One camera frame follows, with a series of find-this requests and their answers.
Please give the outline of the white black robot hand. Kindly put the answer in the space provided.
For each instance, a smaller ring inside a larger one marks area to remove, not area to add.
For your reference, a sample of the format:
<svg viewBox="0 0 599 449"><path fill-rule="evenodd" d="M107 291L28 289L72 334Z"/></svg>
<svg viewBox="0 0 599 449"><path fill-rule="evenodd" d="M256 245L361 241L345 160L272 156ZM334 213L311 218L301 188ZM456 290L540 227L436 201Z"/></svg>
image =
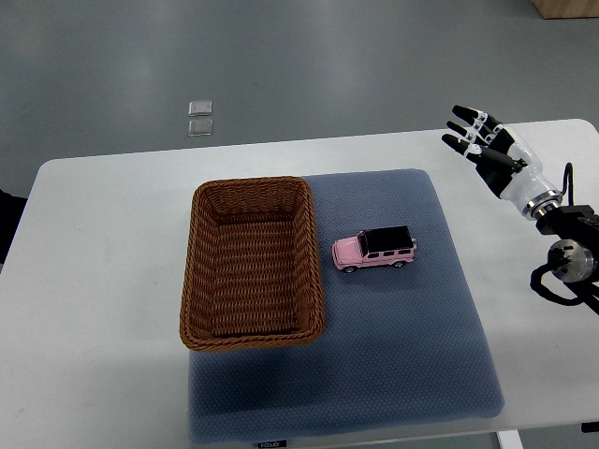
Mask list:
<svg viewBox="0 0 599 449"><path fill-rule="evenodd" d="M563 193L543 175L530 145L509 126L479 109L456 105L452 113L465 125L447 122L442 141L475 165L491 192L511 202L528 220L537 220L562 204Z"/></svg>

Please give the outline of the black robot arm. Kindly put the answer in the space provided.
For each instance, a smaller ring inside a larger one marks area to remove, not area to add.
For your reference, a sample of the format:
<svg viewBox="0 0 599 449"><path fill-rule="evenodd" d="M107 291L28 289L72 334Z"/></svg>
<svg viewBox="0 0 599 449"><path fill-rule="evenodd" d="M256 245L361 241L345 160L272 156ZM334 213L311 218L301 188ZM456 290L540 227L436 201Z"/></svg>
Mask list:
<svg viewBox="0 0 599 449"><path fill-rule="evenodd" d="M559 239L549 248L547 262L532 272L532 290L547 301L565 307L584 304L598 312L598 214L589 205L562 206L541 216L536 228ZM548 273L574 296L563 297L545 286Z"/></svg>

